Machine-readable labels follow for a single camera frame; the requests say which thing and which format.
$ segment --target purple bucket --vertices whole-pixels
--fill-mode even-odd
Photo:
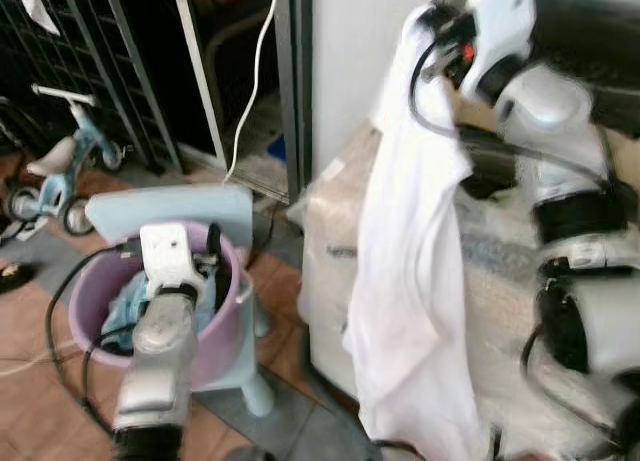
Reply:
[[[196,222],[185,222],[184,225],[191,250],[204,252],[208,227]],[[235,361],[243,341],[242,305],[237,302],[240,265],[233,245],[224,236],[220,237],[220,246],[231,267],[231,284],[220,310],[198,333],[198,354],[192,368],[194,389],[223,374]],[[82,271],[69,302],[69,325],[75,342],[83,350],[87,351],[100,335],[109,314],[109,302],[141,269],[141,259],[121,259],[117,253],[105,253]],[[111,354],[99,348],[93,351],[92,358],[111,366],[126,367],[131,363],[130,356]]]

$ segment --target plastic wrap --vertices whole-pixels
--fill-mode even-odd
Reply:
[[[304,209],[296,214],[305,227],[299,310],[311,327],[312,352],[315,343],[316,353],[326,351],[324,366],[341,370],[349,369],[343,367],[348,354],[339,341],[357,270],[358,220],[379,141],[380,134],[365,125],[312,185]],[[532,390],[520,372],[539,286],[535,229],[519,190],[501,193],[497,202],[477,201],[459,190],[456,209],[465,261],[469,365],[483,422],[503,429],[505,455],[531,449],[571,455],[598,445],[597,432]],[[579,374],[557,366],[539,346],[532,358],[536,372],[566,401],[611,422]],[[330,377],[349,378],[342,373]],[[337,384],[349,390],[348,381]],[[478,459],[485,454],[486,445],[479,448]]]

